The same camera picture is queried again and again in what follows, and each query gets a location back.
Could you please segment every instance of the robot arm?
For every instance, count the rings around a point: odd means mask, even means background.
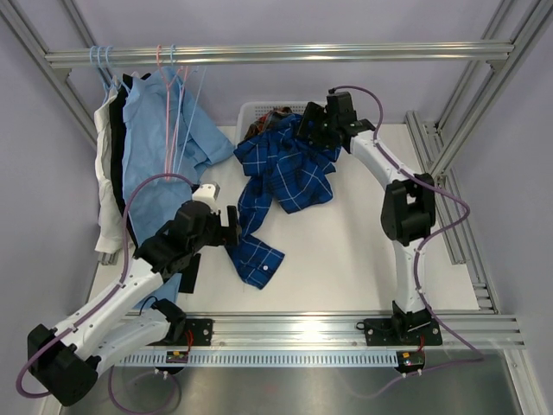
[[[392,241],[397,272],[397,292],[392,303],[390,325],[396,338],[406,342],[409,332],[427,327],[432,322],[431,314],[426,310],[416,288],[413,263],[416,249],[430,235],[430,229],[435,224],[435,197],[433,191],[416,185],[399,173],[381,150],[417,179],[429,185],[434,185],[434,180],[429,174],[418,175],[405,167],[386,148],[380,137],[373,139],[374,130],[375,127],[368,120],[357,120],[349,93],[331,90],[326,107],[308,103],[298,136],[327,148],[341,145],[371,171],[385,190],[380,221],[386,236]],[[421,250],[417,268],[422,286],[424,251],[425,248]]]
[[[198,271],[203,246],[235,246],[240,228],[235,207],[227,207],[229,226],[223,227],[215,203],[219,186],[203,184],[185,202],[175,218],[136,250],[127,278],[112,282],[93,300],[70,317],[47,329],[40,324],[28,336],[28,355],[67,329],[71,332],[55,343],[29,371],[63,405],[82,399],[98,377],[125,356],[153,342],[175,344],[185,336],[186,314],[169,300],[158,300],[130,322],[121,318],[141,299],[163,285],[177,272],[193,278]],[[115,294],[105,301],[108,294]],[[78,328],[75,323],[93,309],[97,311]]]
[[[385,151],[390,154],[396,162],[402,166],[403,169],[409,171],[411,174],[415,174],[412,170],[405,167],[394,155],[388,150],[388,148],[382,143],[380,137],[378,143]],[[398,173],[390,166],[388,160],[377,149],[375,142],[372,139],[372,131],[365,131],[358,136],[353,137],[351,141],[351,153],[357,159],[359,159],[378,180],[384,190],[388,185],[394,182],[403,182],[405,176]],[[385,216],[390,217],[393,213],[383,208],[383,214],[381,220],[385,220]],[[395,224],[391,224],[388,227],[395,227]],[[404,313],[417,313],[420,310],[425,310],[423,301],[421,300],[419,293],[416,292],[415,276],[413,268],[413,260],[415,257],[415,250],[422,242],[423,238],[411,240],[407,246],[404,246],[398,241],[394,235],[390,235],[391,232],[386,232],[386,235],[392,239],[391,243],[394,247],[394,253],[396,256],[396,273],[397,273],[397,290],[394,303]],[[422,249],[421,255],[424,258],[424,252],[426,246]],[[419,280],[421,285],[424,286],[424,261],[420,261],[418,268]]]

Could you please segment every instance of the purple wall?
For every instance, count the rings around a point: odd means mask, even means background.
[[[517,316],[551,410],[552,68],[549,27],[455,165],[499,306]]]
[[[86,300],[97,255],[94,152],[0,20],[1,413],[35,413],[16,394],[27,333]],[[30,376],[24,385],[41,386]]]

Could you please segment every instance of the clothes hanger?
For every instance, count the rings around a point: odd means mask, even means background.
[[[125,91],[128,94],[130,94],[130,88],[128,86],[126,86],[126,84],[123,82],[123,79],[119,78],[117,72],[111,66],[111,63],[110,63],[110,50],[112,50],[112,49],[113,49],[113,46],[108,46],[105,49],[105,65],[111,71],[111,73],[113,73],[113,75],[115,76],[115,79],[118,81],[119,85],[122,85],[123,88],[125,89]],[[115,85],[115,83],[113,81],[111,82],[111,86],[117,88],[117,85]]]
[[[179,160],[179,165],[177,166],[176,171],[179,171],[181,169],[182,157],[184,156],[184,150],[187,147],[188,137],[190,136],[190,127],[192,126],[192,122],[194,120],[194,114],[196,113],[196,107],[198,106],[198,98],[200,97],[201,87],[204,85],[204,79],[206,78],[206,70],[207,70],[207,67],[204,67],[204,72],[201,75],[200,86],[198,87],[198,94],[196,95],[196,100],[194,102],[194,108],[192,109],[192,114],[190,115],[190,123],[188,124],[187,135],[184,138],[184,145],[182,146],[182,151],[181,151],[181,159]]]
[[[166,100],[166,108],[165,108],[165,173],[169,173],[168,165],[169,165],[169,159],[168,159],[168,150],[169,150],[169,99],[170,99],[170,88],[175,82],[175,80],[179,77],[179,73],[182,70],[182,67],[176,72],[175,76],[171,81],[168,81],[165,77],[165,74],[163,73],[162,64],[160,62],[159,53],[162,49],[162,45],[157,45],[156,48],[156,64],[157,68],[159,70],[160,75],[162,76],[163,82],[165,83],[165,89],[167,91],[167,100]]]
[[[99,54],[99,47],[98,47],[98,46],[92,46],[92,47],[90,48],[90,52],[89,52],[89,54],[88,54],[88,57],[89,57],[89,59],[90,59],[90,64],[91,64],[91,66],[94,67],[94,68],[96,68],[96,71],[98,72],[98,77],[100,78],[100,82],[102,82],[102,87],[104,88],[104,101],[102,102],[102,105],[103,105],[103,104],[105,104],[105,103],[107,102],[107,99],[108,99],[108,96],[109,96],[109,93],[110,93],[110,88],[111,88],[111,86],[109,86],[109,85],[105,82],[105,80],[106,80],[106,79],[109,79],[109,77],[104,78],[104,77],[102,76],[102,73],[104,73],[104,72],[100,69],[99,65],[95,64],[94,61],[92,60],[92,54],[94,53],[94,50],[96,50],[96,51],[97,51],[97,54]]]

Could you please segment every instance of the metal rail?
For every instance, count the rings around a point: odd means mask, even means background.
[[[92,116],[75,94],[71,83],[68,80],[61,80],[59,73],[44,59],[47,46],[19,5],[10,0],[0,0],[0,17],[4,19],[14,36],[29,54],[29,57],[42,71],[61,98],[65,107],[71,112],[88,142],[95,146],[97,132]]]
[[[238,64],[317,61],[504,61],[513,47],[508,41],[456,41],[437,43],[305,44],[257,46],[163,47],[160,62],[169,64]],[[113,48],[112,66],[156,64],[156,48]],[[88,49],[46,54],[53,68],[90,66]]]
[[[370,314],[344,315],[240,315],[202,314],[213,319],[211,350],[356,350],[367,349],[355,324]],[[443,315],[443,321],[481,349],[524,348],[514,316]],[[442,348],[465,349],[447,331]]]
[[[538,0],[524,25],[520,28],[505,65],[497,71],[492,70],[485,84],[476,95],[476,100],[468,109],[467,116],[461,122],[453,138],[447,141],[429,170],[433,176],[444,173],[454,161],[462,145],[472,135],[478,123],[487,114],[499,95],[505,90],[513,75],[524,63],[530,51],[536,46],[541,35],[553,19],[553,0]]]
[[[502,0],[501,3],[499,3],[498,8],[493,14],[492,20],[489,22],[486,30],[484,30],[484,33],[482,34],[482,39],[492,39],[498,33],[499,29],[503,25],[503,22],[511,13],[514,3],[514,0]],[[476,69],[480,64],[480,61],[471,61],[465,66],[463,74],[459,78],[459,82],[455,86],[455,89],[437,123],[438,131],[441,131],[444,128],[445,124],[449,120],[449,116],[454,112],[454,109],[458,103],[462,101],[462,98],[474,81]]]

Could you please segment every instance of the pink hanger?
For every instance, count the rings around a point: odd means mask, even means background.
[[[169,158],[169,99],[170,99],[170,88],[175,82],[175,80],[178,78],[179,73],[184,69],[183,67],[180,67],[173,79],[169,82],[167,81],[167,78],[165,77],[165,74],[162,71],[162,64],[160,62],[159,53],[162,49],[162,45],[157,45],[156,49],[156,64],[157,68],[159,69],[159,73],[162,76],[163,82],[165,83],[165,89],[167,90],[167,100],[166,100],[166,108],[165,108],[165,173],[170,173],[169,166],[171,164],[170,158]]]

